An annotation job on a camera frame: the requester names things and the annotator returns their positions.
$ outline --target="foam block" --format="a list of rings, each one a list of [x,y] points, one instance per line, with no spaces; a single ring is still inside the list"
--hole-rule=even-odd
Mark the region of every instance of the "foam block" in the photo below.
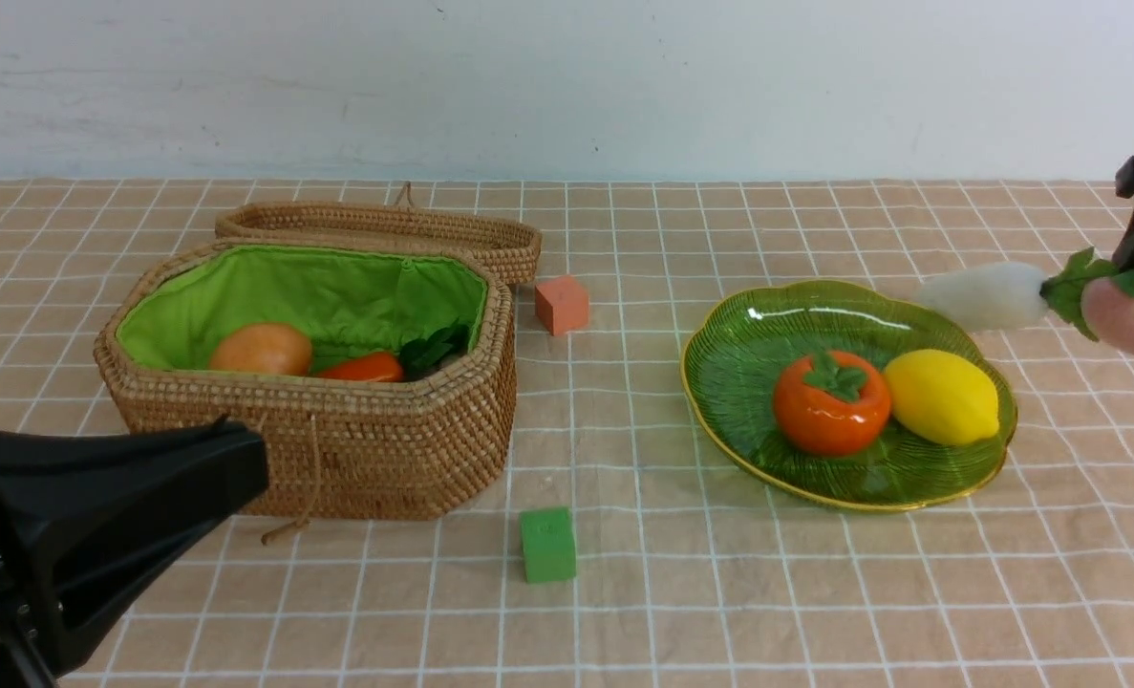
[[[589,309],[587,290],[569,274],[536,287],[536,318],[555,337],[587,326]]]
[[[524,576],[531,584],[570,580],[576,575],[570,509],[550,507],[519,513]]]

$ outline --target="green basket lining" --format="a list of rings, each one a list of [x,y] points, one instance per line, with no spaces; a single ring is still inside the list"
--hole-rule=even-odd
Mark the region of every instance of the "green basket lining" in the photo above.
[[[463,322],[477,345],[488,283],[446,256],[319,247],[231,247],[144,296],[117,340],[144,367],[204,370],[227,334],[253,322],[299,328],[312,371]]]

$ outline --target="wicker basket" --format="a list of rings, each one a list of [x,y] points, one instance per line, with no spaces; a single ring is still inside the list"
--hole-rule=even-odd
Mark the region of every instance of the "wicker basket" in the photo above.
[[[401,199],[406,205],[400,205]],[[418,210],[405,185],[397,204],[336,204],[327,201],[264,202],[219,215],[214,235],[354,236],[388,247],[465,249],[505,283],[530,283],[541,257],[541,232],[506,219]]]
[[[161,283],[234,247],[347,248],[374,243],[330,236],[220,239],[143,274],[95,339],[94,358],[133,432],[209,423],[229,414],[264,436],[270,489],[248,515],[308,518],[440,517],[505,470],[515,411],[515,326],[510,289],[481,261],[451,248],[405,247],[405,256],[447,256],[481,275],[486,301],[474,349],[416,382],[348,383],[255,377],[137,365],[118,340],[126,314]]]

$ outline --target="green cube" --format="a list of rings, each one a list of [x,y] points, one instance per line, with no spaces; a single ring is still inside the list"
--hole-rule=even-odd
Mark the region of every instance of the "green cube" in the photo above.
[[[528,583],[575,578],[575,532],[570,509],[552,507],[519,513],[524,576]]]

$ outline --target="white wall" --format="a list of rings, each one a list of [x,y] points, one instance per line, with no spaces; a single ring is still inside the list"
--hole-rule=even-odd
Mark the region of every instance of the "white wall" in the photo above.
[[[1134,0],[0,0],[0,176],[1105,179]]]

